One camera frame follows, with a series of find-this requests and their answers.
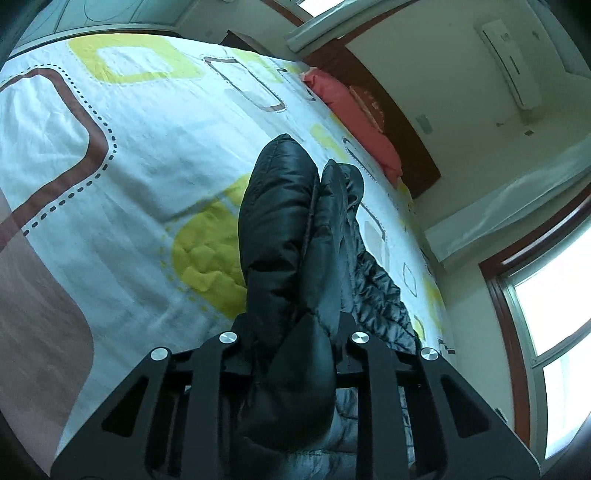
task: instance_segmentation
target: brown square outline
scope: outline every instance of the brown square outline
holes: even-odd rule
[[[105,133],[85,110],[84,106],[76,99],[58,71],[45,68],[32,69],[25,74],[17,75],[7,81],[0,87],[0,93],[22,79],[30,79],[36,75],[45,77],[53,84],[57,94],[68,110],[70,110],[72,115],[86,129],[89,138],[88,147],[86,154],[76,165],[40,187],[0,223],[0,252],[6,247],[14,235],[49,203],[57,200],[74,185],[95,173],[102,165],[109,151],[109,144]]]

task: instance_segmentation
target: window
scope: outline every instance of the window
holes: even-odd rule
[[[557,453],[591,413],[591,222],[507,276],[514,319],[538,398],[545,458]]]
[[[515,433],[551,465],[591,413],[591,184],[480,270],[505,342]]]
[[[335,7],[343,0],[299,0],[296,3],[306,10],[312,17],[318,17],[327,10]]]

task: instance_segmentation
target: black metal bracket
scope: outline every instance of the black metal bracket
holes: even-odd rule
[[[359,393],[358,479],[411,478],[399,387],[414,438],[414,478],[540,478],[531,452],[435,349],[396,352],[345,313],[339,339],[337,387]],[[223,406],[251,381],[240,352],[234,332],[187,352],[154,349],[64,448],[51,478],[230,478],[223,445],[232,419]]]

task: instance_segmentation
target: yellow square pattern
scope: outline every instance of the yellow square pattern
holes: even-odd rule
[[[205,73],[163,37],[135,33],[84,35],[68,42],[72,52],[86,66],[92,76],[107,83],[146,82],[162,78],[201,78]],[[113,72],[98,55],[98,50],[108,47],[144,47],[152,50],[172,67],[170,72],[142,72],[120,75]]]

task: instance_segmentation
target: wooden headboard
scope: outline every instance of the wooden headboard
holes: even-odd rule
[[[342,39],[331,40],[304,61],[330,73],[347,86],[363,87],[375,96],[384,112],[384,134],[392,142],[402,161],[402,180],[413,198],[416,198],[441,178],[441,173],[398,105],[345,45]]]

